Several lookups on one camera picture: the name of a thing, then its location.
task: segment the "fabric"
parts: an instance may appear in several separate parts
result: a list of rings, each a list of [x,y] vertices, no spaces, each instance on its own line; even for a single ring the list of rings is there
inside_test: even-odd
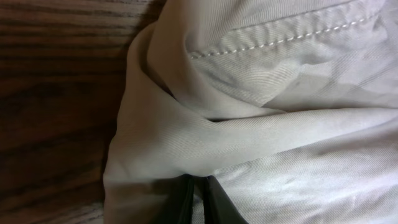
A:
[[[127,56],[105,223],[148,223],[182,174],[249,223],[398,223],[397,7],[168,1]]]

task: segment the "seam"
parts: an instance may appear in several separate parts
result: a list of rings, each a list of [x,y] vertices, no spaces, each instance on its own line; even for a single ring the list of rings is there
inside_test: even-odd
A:
[[[291,41],[294,41],[294,40],[305,39],[306,37],[310,37],[310,36],[314,36],[314,35],[325,34],[325,33],[333,32],[333,31],[338,31],[340,29],[347,29],[347,28],[356,26],[356,25],[358,25],[360,23],[366,22],[366,21],[372,19],[373,17],[376,17],[378,14],[379,13],[376,13],[376,14],[373,14],[373,15],[371,15],[369,17],[362,18],[362,19],[359,19],[357,21],[349,22],[349,23],[346,23],[346,24],[343,24],[343,25],[340,25],[340,26],[326,28],[326,29],[322,29],[322,30],[317,30],[317,31],[314,31],[314,32],[309,32],[309,33],[306,33],[306,34],[297,35],[297,36],[285,38],[285,39],[282,39],[282,40],[276,40],[276,41],[271,42],[271,43],[265,43],[265,44],[261,44],[261,45],[255,45],[255,46],[252,46],[252,47],[245,47],[245,48],[235,49],[235,50],[227,50],[227,51],[224,51],[224,52],[216,52],[216,53],[202,54],[202,55],[199,55],[199,56],[191,56],[191,59],[198,59],[198,58],[211,57],[211,56],[217,56],[217,55],[225,55],[225,54],[233,54],[233,53],[237,53],[237,52],[244,52],[246,50],[261,49],[261,48],[264,48],[264,47],[272,47],[272,46],[275,46],[275,45],[279,45],[279,44],[286,43],[286,42],[291,42]]]

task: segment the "cotton textile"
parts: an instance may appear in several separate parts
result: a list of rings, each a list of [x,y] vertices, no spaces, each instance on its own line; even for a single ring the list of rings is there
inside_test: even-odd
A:
[[[127,56],[105,223],[148,223],[182,174],[249,223],[398,223],[397,7],[168,1]]]

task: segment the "crumpled cloth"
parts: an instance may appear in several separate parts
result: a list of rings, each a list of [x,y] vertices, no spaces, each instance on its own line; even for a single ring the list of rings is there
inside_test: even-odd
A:
[[[397,8],[167,1],[127,56],[105,223],[149,223],[182,174],[249,223],[398,223]]]

